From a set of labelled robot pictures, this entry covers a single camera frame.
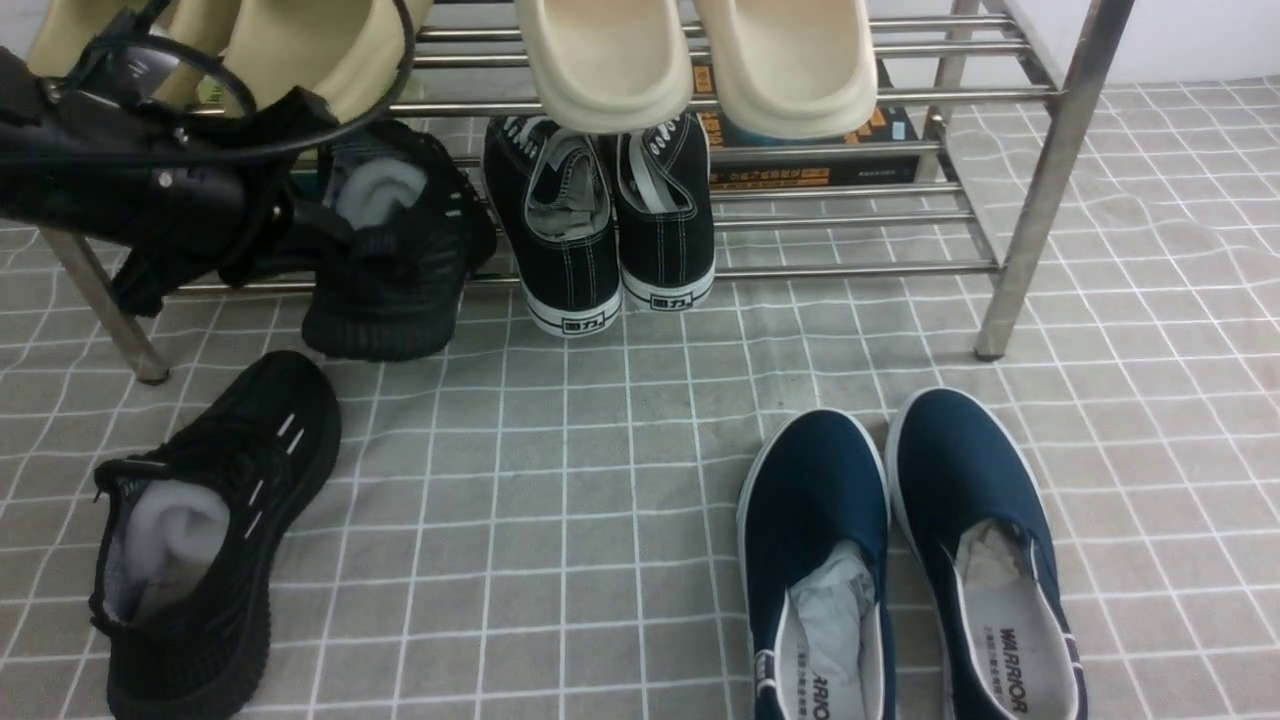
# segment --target shoe rack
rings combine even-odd
[[[1071,170],[1084,142],[1085,131],[1093,118],[1103,82],[1124,35],[1134,0],[1092,0],[1075,55],[1065,79],[1057,83],[1047,70],[1042,58],[1043,45],[1034,32],[1021,22],[1019,12],[1006,0],[954,0],[951,14],[938,17],[883,18],[872,22],[876,36],[876,54],[881,59],[925,58],[938,59],[938,70],[932,87],[884,88],[882,105],[927,108],[920,140],[904,143],[867,142],[852,146],[829,147],[762,147],[749,150],[722,150],[713,152],[712,164],[728,159],[768,163],[771,159],[829,159],[842,155],[855,159],[883,158],[888,155],[918,155],[919,172],[915,182],[888,186],[861,186],[837,188],[785,188],[727,191],[714,200],[773,201],[785,208],[787,200],[829,199],[882,199],[882,197],[954,197],[956,210],[915,210],[893,214],[849,214],[813,217],[759,217],[726,218],[717,223],[717,231],[728,233],[732,242],[735,231],[780,231],[786,242],[786,231],[814,228],[878,228],[886,225],[938,225],[964,224],[973,237],[974,254],[969,259],[945,261],[899,261],[829,265],[786,265],[759,268],[724,268],[717,270],[717,282],[742,281],[803,281],[806,278],[868,278],[911,275],[986,274],[991,278],[993,293],[986,318],[978,332],[974,352],[984,360],[997,360],[1005,354],[1010,336],[1018,323],[1028,287],[1036,273],[1041,254],[1048,241],[1050,228],[1066,192]],[[694,41],[703,36],[695,24],[685,26],[685,35]],[[941,40],[895,40],[910,33],[934,33]],[[975,40],[977,33],[995,36],[996,40]],[[527,67],[529,59],[521,50],[494,53],[433,51],[442,44],[452,47],[492,46],[512,44],[518,47],[520,31],[516,28],[444,28],[426,27],[419,35],[420,54],[415,60],[419,70],[465,69],[486,72],[494,68]],[[694,63],[708,63],[705,49],[690,51]],[[1027,74],[1028,85],[1018,87],[966,87],[963,85],[965,61],[970,56],[1011,56]],[[1027,200],[1018,218],[1009,250],[1001,258],[992,247],[982,209],[969,200],[964,174],[951,160],[947,126],[952,109],[957,105],[986,105],[998,102],[1042,104],[1051,118],[1043,149],[1032,178]],[[716,108],[716,97],[696,96],[695,109]],[[540,113],[536,97],[517,100],[470,100],[399,102],[393,113],[401,118],[472,118],[493,115],[530,115]],[[457,158],[463,168],[479,167],[477,156]],[[108,275],[83,238],[60,232],[44,232],[45,240],[67,269],[70,279],[81,290],[90,306],[101,319],[138,379],[147,383],[164,382],[168,365],[159,356],[146,334],[129,316],[116,310],[108,291]],[[481,275],[476,286],[513,288],[518,278],[513,274]],[[229,291],[225,286],[198,283],[183,288],[183,293],[216,295],[225,292],[310,292],[310,282],[269,282]]]

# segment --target box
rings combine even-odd
[[[884,64],[877,61],[881,87],[893,87]],[[694,88],[699,94],[716,91],[716,76],[709,65],[694,68]],[[762,147],[817,147],[858,145],[860,142],[909,142],[919,140],[905,108],[877,108],[872,120],[842,137],[818,140],[777,140],[745,131],[733,124],[723,111],[698,114],[707,128],[713,150]],[[915,181],[919,155],[851,159],[832,156],[829,160],[719,160],[712,165],[712,190],[764,190],[777,187],[841,187],[851,184],[909,183]]]

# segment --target slipper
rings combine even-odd
[[[404,4],[421,27],[431,0]],[[223,64],[259,108],[303,87],[347,122],[372,108],[394,81],[403,36],[390,0],[243,0]],[[234,101],[227,109],[236,111]]]
[[[613,135],[658,126],[692,99],[675,0],[516,0],[534,86],[561,127]]]
[[[719,102],[744,129],[844,135],[876,111],[879,78],[863,0],[696,0]]]
[[[141,10],[145,0],[52,0],[45,22],[31,46],[27,64],[37,76],[65,76],[81,51],[102,32],[120,10]],[[160,29],[170,38],[206,55],[227,47],[239,10],[239,0],[182,0],[160,17]],[[204,76],[179,65],[155,91],[154,97],[184,108],[196,101],[196,86]]]

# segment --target floor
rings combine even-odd
[[[483,128],[431,129],[474,152]],[[1005,237],[1043,129],[1032,109],[957,122]],[[726,266],[972,252],[959,228],[726,243]],[[969,352],[988,292],[721,286],[568,345],[475,292],[439,357],[325,364],[342,456],[276,559],[243,716],[749,717],[733,512],[751,457],[818,405],[882,438],[941,383],[1036,465],[1094,720],[1280,717],[1280,78],[1110,91],[996,365]],[[104,717],[87,474],[301,348],[306,300],[172,301],[147,325],[174,363],[161,387],[132,382],[29,228],[0,225],[0,717]],[[901,717],[931,720],[932,601],[896,533],[890,574]]]

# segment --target black knit sneaker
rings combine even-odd
[[[494,118],[484,183],[538,325],[604,331],[622,310],[612,206],[591,140],[539,118]]]
[[[684,113],[602,145],[618,206],[622,284],[643,307],[689,310],[716,281],[707,132]]]
[[[188,427],[93,473],[111,500],[90,598],[120,720],[225,720],[271,643],[280,537],[338,456],[338,400],[297,352],[266,355]]]
[[[467,278],[497,246],[435,137],[385,120],[321,158],[325,204],[356,229],[316,272],[302,340],[330,357],[415,360],[453,340]]]

